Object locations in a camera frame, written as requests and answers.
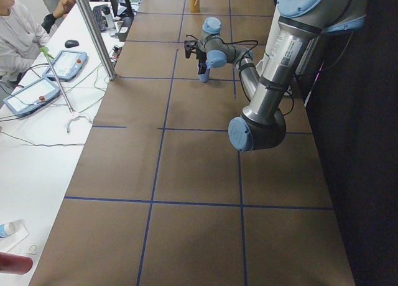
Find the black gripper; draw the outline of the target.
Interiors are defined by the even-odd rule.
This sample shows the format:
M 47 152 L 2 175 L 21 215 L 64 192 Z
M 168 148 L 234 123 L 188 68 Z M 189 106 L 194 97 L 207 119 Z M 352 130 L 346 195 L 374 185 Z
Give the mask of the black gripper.
M 204 75 L 207 71 L 206 51 L 202 49 L 200 44 L 196 45 L 196 59 L 198 60 L 198 74 Z

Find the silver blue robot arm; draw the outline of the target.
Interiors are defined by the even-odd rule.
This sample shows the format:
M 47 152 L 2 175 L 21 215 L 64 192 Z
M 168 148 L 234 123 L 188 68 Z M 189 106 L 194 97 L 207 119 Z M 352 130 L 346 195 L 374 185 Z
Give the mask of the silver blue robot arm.
M 274 17 L 279 33 L 262 70 L 257 71 L 250 51 L 223 42 L 221 21 L 205 19 L 197 41 L 186 41 L 199 59 L 198 72 L 232 64 L 239 73 L 250 104 L 228 125 L 229 140 L 241 152 L 270 149 L 285 137 L 279 103 L 287 92 L 310 41 L 321 34 L 352 32 L 364 25 L 367 0 L 277 0 Z

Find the second person forearm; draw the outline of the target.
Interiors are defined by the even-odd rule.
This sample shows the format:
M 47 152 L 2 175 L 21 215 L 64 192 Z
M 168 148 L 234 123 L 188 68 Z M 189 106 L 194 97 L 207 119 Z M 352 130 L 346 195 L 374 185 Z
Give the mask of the second person forearm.
M 41 26 L 44 28 L 46 33 L 50 33 L 50 30 L 55 24 L 56 20 L 68 14 L 75 3 L 75 0 L 59 0 L 53 13 L 46 15 L 41 23 Z

